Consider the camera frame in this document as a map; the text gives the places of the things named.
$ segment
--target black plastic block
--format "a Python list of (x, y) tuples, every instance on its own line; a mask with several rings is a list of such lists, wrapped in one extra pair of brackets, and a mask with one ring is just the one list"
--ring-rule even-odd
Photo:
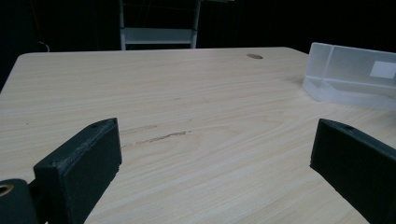
[(343, 123), (320, 119), (310, 166), (370, 223), (396, 223), (394, 148)]
[(35, 165), (49, 223), (84, 223), (121, 164), (117, 119), (96, 122)]

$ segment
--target black wall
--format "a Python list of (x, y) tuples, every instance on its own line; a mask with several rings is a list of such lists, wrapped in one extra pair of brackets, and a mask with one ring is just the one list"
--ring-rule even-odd
[(123, 0), (126, 27), (190, 29), (195, 0)]
[(309, 52), (312, 42), (322, 42), (396, 52), (395, 10), (393, 0), (205, 2), (198, 47)]
[(0, 0), (0, 91), (18, 56), (37, 52), (34, 20), (27, 0)]
[(32, 0), (50, 51), (120, 49), (118, 0)]

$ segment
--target light wood tabletop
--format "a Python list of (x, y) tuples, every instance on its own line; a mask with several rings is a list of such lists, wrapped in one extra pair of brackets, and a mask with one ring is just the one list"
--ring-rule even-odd
[(32, 181), (52, 150), (118, 118), (122, 165), (86, 223), (366, 223), (309, 167), (318, 119), (396, 147), (395, 113), (315, 101), (306, 60), (287, 48), (22, 55), (0, 95), (0, 178)]

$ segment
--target plastic box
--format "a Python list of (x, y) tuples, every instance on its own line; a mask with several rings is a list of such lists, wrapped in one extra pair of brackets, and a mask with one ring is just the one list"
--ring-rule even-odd
[(318, 101), (396, 110), (396, 53), (313, 43), (303, 87)]

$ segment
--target round hole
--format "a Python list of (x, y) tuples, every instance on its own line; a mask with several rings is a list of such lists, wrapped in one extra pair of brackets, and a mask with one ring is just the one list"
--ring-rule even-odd
[(13, 185), (7, 184), (7, 185), (0, 185), (0, 197), (8, 194), (12, 189), (14, 188)]
[(258, 54), (247, 54), (247, 56), (252, 59), (262, 59), (262, 56)]

